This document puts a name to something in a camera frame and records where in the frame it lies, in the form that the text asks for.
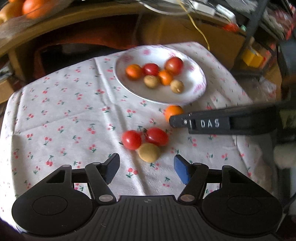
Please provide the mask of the red cherry tomato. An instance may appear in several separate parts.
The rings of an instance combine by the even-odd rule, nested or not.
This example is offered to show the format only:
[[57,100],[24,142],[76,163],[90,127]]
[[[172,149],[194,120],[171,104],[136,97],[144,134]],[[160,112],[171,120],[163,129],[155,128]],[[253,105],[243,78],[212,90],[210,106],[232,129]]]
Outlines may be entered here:
[[144,134],[145,140],[148,143],[162,147],[169,142],[168,134],[160,128],[149,128]]
[[155,63],[147,63],[142,67],[143,75],[152,75],[152,76],[158,76],[159,74],[159,66]]
[[136,150],[142,144],[142,137],[137,131],[130,130],[122,134],[121,141],[127,149]]

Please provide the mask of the tan longan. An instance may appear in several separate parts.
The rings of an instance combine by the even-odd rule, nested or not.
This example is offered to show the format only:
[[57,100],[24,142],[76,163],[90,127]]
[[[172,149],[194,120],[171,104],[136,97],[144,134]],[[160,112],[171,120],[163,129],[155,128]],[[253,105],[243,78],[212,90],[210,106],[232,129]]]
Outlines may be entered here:
[[179,80],[173,80],[170,83],[170,88],[173,93],[181,94],[184,91],[184,84]]
[[138,156],[147,163],[155,162],[161,155],[158,146],[152,143],[143,143],[137,150]]
[[159,85],[159,79],[157,76],[147,75],[144,77],[144,83],[148,88],[157,88]]

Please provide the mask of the small mandarin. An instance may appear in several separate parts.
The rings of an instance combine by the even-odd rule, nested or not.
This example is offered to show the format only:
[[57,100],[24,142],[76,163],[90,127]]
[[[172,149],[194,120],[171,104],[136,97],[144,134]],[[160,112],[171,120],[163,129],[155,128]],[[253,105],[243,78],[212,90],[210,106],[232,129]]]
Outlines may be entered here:
[[160,83],[164,86],[169,86],[170,83],[173,81],[174,77],[171,75],[170,72],[166,70],[162,70],[158,73],[158,78],[160,80]]

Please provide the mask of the tan longan front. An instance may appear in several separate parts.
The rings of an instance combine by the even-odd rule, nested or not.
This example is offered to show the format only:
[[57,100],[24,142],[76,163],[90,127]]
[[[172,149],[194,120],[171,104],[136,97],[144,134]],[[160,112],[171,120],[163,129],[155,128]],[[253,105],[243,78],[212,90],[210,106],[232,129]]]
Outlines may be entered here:
[[147,163],[155,162],[161,155],[158,146],[152,143],[143,143],[137,150],[138,156]]

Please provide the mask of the large red tomato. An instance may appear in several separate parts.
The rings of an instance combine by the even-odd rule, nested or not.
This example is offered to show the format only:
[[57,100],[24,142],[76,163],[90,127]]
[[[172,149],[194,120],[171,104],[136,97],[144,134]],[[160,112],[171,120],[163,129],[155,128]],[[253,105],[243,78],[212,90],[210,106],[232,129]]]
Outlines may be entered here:
[[165,62],[165,70],[172,75],[179,75],[184,67],[184,62],[178,57],[171,57]]

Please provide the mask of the orange mandarin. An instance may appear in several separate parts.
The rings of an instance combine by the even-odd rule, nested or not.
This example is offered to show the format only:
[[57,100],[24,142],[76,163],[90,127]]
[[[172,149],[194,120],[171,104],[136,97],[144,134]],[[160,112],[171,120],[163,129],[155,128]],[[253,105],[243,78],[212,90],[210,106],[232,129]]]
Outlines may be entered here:
[[130,80],[138,80],[142,78],[143,71],[142,68],[137,64],[128,65],[125,69],[125,74]]

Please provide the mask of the white floral plate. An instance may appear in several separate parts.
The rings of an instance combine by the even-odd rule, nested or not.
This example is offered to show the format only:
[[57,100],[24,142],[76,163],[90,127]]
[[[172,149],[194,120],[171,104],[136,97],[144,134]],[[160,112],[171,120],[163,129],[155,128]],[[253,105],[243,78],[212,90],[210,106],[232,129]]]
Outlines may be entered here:
[[186,105],[206,91],[202,68],[185,53],[163,45],[143,45],[121,54],[114,76],[130,93],[166,105]]

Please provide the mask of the yellow box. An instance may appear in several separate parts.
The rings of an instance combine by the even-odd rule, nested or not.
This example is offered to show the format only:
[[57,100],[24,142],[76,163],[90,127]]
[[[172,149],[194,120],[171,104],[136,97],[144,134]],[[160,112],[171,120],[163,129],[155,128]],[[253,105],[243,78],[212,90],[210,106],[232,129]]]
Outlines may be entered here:
[[243,62],[248,67],[259,68],[264,57],[260,55],[255,49],[248,48],[242,55]]

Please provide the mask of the cherry print tablecloth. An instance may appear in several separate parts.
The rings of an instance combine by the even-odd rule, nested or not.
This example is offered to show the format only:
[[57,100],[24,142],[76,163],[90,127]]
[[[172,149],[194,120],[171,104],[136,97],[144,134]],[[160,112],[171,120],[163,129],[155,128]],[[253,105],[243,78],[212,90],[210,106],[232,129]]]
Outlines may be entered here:
[[[276,194],[276,175],[254,137],[191,135],[171,128],[165,107],[136,97],[113,73],[118,54],[92,58],[49,74],[9,99],[1,129],[1,218],[14,225],[15,200],[63,164],[83,168],[120,156],[115,196],[179,195],[184,185],[173,158],[219,169],[231,165]],[[127,130],[163,129],[169,143],[154,163],[121,144]]]

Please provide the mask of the white power strip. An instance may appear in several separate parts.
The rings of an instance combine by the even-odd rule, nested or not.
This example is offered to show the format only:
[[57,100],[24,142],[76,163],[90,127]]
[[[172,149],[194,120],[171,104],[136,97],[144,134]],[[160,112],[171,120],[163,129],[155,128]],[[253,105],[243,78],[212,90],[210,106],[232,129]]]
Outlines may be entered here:
[[188,4],[195,11],[200,11],[211,16],[219,15],[231,23],[237,23],[235,14],[220,4],[213,5],[208,1],[188,1]]

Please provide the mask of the black metal rack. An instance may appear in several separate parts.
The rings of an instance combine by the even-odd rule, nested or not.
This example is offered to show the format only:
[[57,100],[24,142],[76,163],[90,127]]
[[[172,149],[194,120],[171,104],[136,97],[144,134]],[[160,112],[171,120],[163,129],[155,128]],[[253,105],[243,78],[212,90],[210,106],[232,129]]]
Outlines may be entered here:
[[[245,24],[245,40],[237,54],[231,73],[235,77],[260,77],[276,62],[276,45],[294,36],[295,1],[251,1],[254,9],[236,10]],[[243,61],[247,50],[254,48],[262,55],[259,66]]]

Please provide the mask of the glass fruit tray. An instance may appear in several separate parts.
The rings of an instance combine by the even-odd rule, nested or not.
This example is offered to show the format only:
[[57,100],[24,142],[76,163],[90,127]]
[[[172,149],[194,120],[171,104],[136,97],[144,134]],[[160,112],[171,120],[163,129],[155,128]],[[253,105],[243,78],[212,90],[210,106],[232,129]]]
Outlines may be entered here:
[[72,1],[6,1],[1,4],[1,38],[11,37],[67,8]]

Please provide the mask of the large orange on tray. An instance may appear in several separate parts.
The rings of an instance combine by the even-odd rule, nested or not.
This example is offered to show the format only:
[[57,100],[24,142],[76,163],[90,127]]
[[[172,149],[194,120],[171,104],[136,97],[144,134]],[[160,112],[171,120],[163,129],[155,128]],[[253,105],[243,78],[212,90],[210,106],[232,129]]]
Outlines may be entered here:
[[40,18],[52,10],[54,3],[46,0],[26,0],[23,3],[22,14],[29,19]]

